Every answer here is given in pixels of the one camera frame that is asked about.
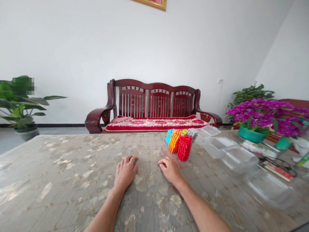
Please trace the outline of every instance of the potted plant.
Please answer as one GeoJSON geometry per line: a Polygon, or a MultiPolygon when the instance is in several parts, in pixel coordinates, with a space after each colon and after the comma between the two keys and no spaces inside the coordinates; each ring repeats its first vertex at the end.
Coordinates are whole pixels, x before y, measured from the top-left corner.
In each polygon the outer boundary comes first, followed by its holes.
{"type": "Polygon", "coordinates": [[[278,133],[287,138],[305,135],[303,121],[309,119],[309,110],[288,102],[254,99],[234,106],[226,115],[240,125],[240,137],[258,143],[268,134],[278,133]]]}
{"type": "MultiPolygon", "coordinates": [[[[261,84],[259,87],[250,86],[249,88],[244,88],[241,91],[233,93],[235,99],[233,103],[228,104],[228,108],[232,109],[234,106],[239,105],[242,102],[251,101],[252,99],[271,99],[274,97],[273,94],[275,92],[263,89],[264,85],[261,84]]],[[[228,116],[227,118],[231,119],[235,129],[240,128],[240,125],[234,123],[234,118],[232,116],[228,116]]]]}
{"type": "Polygon", "coordinates": [[[20,134],[23,140],[28,141],[39,135],[37,124],[33,116],[44,116],[45,111],[41,105],[48,106],[48,100],[66,98],[62,96],[48,96],[44,98],[29,98],[34,92],[34,82],[28,76],[13,78],[12,81],[0,81],[0,111],[3,115],[0,118],[7,120],[14,130],[20,134]]]}

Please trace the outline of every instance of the green flower pot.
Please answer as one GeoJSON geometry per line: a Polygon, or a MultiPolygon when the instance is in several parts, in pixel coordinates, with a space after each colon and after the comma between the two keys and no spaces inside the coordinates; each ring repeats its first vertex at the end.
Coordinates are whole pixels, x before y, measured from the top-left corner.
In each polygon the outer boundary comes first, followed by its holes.
{"type": "Polygon", "coordinates": [[[27,128],[27,129],[21,129],[18,130],[16,128],[14,128],[15,132],[17,134],[20,135],[20,137],[24,140],[24,141],[29,141],[30,139],[33,139],[35,136],[40,135],[39,133],[39,129],[38,129],[38,125],[37,124],[33,124],[32,127],[27,128]]]}
{"type": "Polygon", "coordinates": [[[254,143],[263,142],[263,140],[267,137],[265,134],[257,133],[255,131],[248,130],[244,127],[240,127],[238,131],[238,135],[245,139],[254,143]]]}
{"type": "Polygon", "coordinates": [[[280,148],[282,150],[288,150],[290,148],[290,146],[292,145],[292,141],[289,140],[289,138],[286,137],[282,137],[281,139],[279,139],[279,141],[276,143],[276,147],[280,148]]]}

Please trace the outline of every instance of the sofa backrest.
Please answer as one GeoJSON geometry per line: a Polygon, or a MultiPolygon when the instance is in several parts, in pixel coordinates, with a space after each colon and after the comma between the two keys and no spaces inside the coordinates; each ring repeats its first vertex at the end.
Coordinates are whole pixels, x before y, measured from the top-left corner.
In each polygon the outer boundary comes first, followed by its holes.
{"type": "Polygon", "coordinates": [[[114,117],[188,117],[196,113],[200,90],[164,83],[145,84],[133,79],[111,80],[114,117]]]}

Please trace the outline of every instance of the hand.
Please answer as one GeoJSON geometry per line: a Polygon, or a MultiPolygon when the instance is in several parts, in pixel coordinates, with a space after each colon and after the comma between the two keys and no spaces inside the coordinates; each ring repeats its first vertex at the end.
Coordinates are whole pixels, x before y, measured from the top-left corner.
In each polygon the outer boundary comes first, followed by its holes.
{"type": "Polygon", "coordinates": [[[158,162],[160,168],[168,179],[175,187],[185,181],[185,179],[181,176],[179,168],[174,160],[169,157],[165,157],[158,162]]]}
{"type": "Polygon", "coordinates": [[[114,189],[116,191],[120,191],[124,194],[126,189],[133,182],[138,169],[138,165],[134,165],[135,160],[138,160],[138,157],[128,156],[117,165],[114,183],[114,189]]]}

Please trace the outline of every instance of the wooden furniture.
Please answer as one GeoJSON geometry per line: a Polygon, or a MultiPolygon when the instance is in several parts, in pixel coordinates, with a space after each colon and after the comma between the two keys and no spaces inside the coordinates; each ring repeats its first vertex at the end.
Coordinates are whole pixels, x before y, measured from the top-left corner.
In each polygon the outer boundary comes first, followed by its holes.
{"type": "Polygon", "coordinates": [[[85,126],[90,134],[101,133],[101,118],[105,125],[110,123],[110,112],[114,117],[119,115],[134,118],[170,118],[188,117],[201,114],[201,119],[220,127],[220,116],[200,109],[201,91],[189,86],[170,86],[164,83],[145,84],[133,79],[112,79],[107,84],[108,102],[103,108],[91,111],[85,126]]]}
{"type": "MultiPolygon", "coordinates": [[[[289,102],[290,104],[292,104],[293,106],[295,107],[300,107],[300,108],[307,108],[309,109],[309,101],[305,101],[305,100],[296,100],[296,99],[280,99],[278,101],[281,101],[281,102],[289,102]]],[[[280,137],[278,136],[275,136],[275,135],[272,135],[272,134],[269,134],[267,137],[266,137],[267,140],[269,141],[272,141],[273,143],[277,143],[280,139],[280,137]]],[[[297,152],[298,151],[294,148],[294,146],[292,145],[290,147],[290,150],[294,151],[294,152],[297,152]]]]}

